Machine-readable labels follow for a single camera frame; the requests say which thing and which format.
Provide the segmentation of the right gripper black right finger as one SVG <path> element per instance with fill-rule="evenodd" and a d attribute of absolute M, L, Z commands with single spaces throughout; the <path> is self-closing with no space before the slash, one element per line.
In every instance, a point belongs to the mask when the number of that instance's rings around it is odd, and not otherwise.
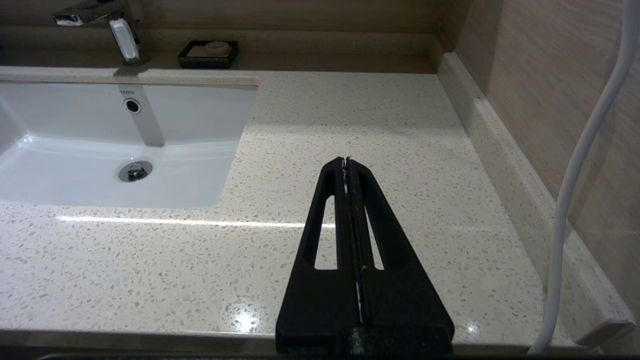
<path fill-rule="evenodd" d="M 452 353 L 454 323 L 372 171 L 346 160 L 361 323 L 352 353 Z"/>

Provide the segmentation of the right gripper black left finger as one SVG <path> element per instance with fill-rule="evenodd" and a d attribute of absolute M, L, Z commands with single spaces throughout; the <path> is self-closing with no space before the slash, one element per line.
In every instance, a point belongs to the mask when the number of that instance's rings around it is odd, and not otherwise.
<path fill-rule="evenodd" d="M 361 323 L 345 164 L 345 158 L 337 157 L 320 171 L 276 320 L 279 354 L 349 354 L 351 332 Z M 317 269 L 315 261 L 330 197 L 334 198 L 337 267 Z"/>

